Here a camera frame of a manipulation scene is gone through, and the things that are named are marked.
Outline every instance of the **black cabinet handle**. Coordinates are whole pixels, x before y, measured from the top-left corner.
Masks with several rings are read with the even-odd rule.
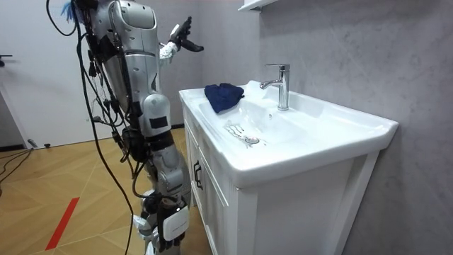
[[[197,183],[197,187],[203,190],[203,186],[201,185],[201,181],[198,178],[198,171],[201,170],[200,162],[197,160],[197,163],[193,165],[193,175],[195,177],[195,182]]]

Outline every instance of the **textured gray wall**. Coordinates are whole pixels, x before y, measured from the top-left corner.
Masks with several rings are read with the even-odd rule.
[[[259,78],[259,14],[237,0],[201,1],[202,83],[239,85]]]
[[[343,253],[452,254],[453,1],[280,0],[259,17],[240,5],[200,7],[215,49],[205,84],[275,78],[263,64],[290,63],[292,91],[400,123]]]
[[[194,43],[200,42],[200,2],[186,0],[138,0],[138,2],[149,5],[156,12],[159,40],[162,43],[167,43],[173,27],[182,24],[188,16],[193,17],[189,39]],[[202,87],[201,55],[182,49],[170,65],[161,69],[161,88],[171,103],[172,125],[184,123],[179,91]]]

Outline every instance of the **wall shelf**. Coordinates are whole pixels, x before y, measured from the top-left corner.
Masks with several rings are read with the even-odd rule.
[[[244,0],[243,6],[238,11],[261,11],[263,6],[275,1],[277,0]]]

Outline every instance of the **faucet handle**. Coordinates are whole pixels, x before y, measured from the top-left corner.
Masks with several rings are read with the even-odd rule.
[[[291,67],[290,64],[266,64],[266,66],[278,66],[279,67],[278,69],[281,72],[287,72],[287,71],[289,71],[289,68]]]

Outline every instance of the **white label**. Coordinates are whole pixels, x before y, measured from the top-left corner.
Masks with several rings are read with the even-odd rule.
[[[189,207],[185,206],[164,220],[164,239],[171,241],[189,228]]]

